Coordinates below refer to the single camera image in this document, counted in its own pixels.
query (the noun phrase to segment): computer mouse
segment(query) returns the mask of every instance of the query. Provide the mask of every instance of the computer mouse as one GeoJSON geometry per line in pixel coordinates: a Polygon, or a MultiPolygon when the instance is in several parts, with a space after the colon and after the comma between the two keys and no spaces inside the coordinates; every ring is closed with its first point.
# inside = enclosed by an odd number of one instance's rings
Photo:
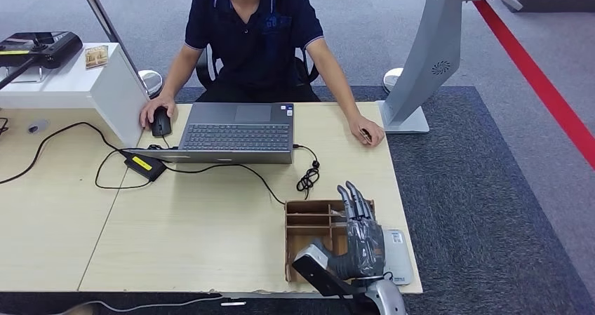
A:
{"type": "Polygon", "coordinates": [[[167,109],[165,107],[157,107],[155,109],[151,130],[153,131],[153,136],[158,138],[171,134],[171,120],[167,116],[167,109]]]}

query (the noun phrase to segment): gray carpet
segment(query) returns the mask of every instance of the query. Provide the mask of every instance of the gray carpet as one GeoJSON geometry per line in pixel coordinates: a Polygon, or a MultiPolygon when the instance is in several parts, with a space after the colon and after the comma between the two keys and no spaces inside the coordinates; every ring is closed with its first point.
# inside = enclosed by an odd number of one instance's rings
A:
{"type": "MultiPolygon", "coordinates": [[[[353,91],[359,101],[385,97],[377,86],[353,91]]],[[[184,88],[177,101],[193,102],[201,92],[184,88]]],[[[315,92],[332,100],[326,87],[315,92]]],[[[587,289],[475,88],[443,87],[424,112],[429,134],[388,137],[425,291],[406,296],[409,314],[595,314],[587,289]]],[[[0,295],[0,311],[62,311],[98,297],[131,307],[196,296],[9,293],[0,295]]],[[[225,311],[211,303],[173,312],[346,314],[335,300],[249,300],[246,307],[225,311]]]]}

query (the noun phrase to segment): wooden box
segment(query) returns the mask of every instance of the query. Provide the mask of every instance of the wooden box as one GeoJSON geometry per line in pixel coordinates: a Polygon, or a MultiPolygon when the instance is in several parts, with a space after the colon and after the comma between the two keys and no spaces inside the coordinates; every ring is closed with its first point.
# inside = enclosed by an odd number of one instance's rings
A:
{"type": "MultiPolygon", "coordinates": [[[[368,201],[374,211],[374,201],[368,201]]],[[[288,201],[285,205],[285,279],[306,283],[291,264],[298,252],[315,238],[325,247],[341,255],[347,252],[345,206],[340,200],[288,201]]]]}

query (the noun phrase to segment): robotic hand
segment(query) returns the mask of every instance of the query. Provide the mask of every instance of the robotic hand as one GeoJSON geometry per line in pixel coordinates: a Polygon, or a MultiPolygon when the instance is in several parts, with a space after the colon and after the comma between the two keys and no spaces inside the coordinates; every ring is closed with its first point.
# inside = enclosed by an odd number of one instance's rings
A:
{"type": "Polygon", "coordinates": [[[312,243],[326,257],[328,266],[341,280],[352,278],[382,278],[385,268],[385,240],[382,228],[376,223],[370,204],[350,182],[347,190],[337,186],[345,205],[347,219],[347,253],[335,256],[322,244],[321,239],[312,243]]]}
{"type": "Polygon", "coordinates": [[[293,268],[323,296],[353,295],[359,308],[381,315],[403,315],[405,304],[399,288],[383,276],[385,243],[381,226],[370,204],[350,182],[338,185],[347,219],[347,252],[334,255],[314,239],[293,261],[293,268]],[[345,280],[353,279],[351,284],[345,280]]]}

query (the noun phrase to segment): man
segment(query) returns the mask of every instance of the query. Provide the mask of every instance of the man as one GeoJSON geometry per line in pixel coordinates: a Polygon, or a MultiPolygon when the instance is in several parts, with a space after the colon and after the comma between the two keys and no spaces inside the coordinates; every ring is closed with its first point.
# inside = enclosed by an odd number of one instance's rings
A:
{"type": "Polygon", "coordinates": [[[221,58],[223,68],[197,101],[319,101],[308,85],[296,86],[307,84],[300,80],[295,64],[295,48],[300,47],[312,57],[352,134],[369,146],[377,146],[384,138],[381,127],[360,114],[309,0],[192,0],[185,45],[173,61],[161,94],[141,111],[143,127],[153,122],[157,107],[167,108],[172,117],[174,97],[207,44],[221,58]]]}

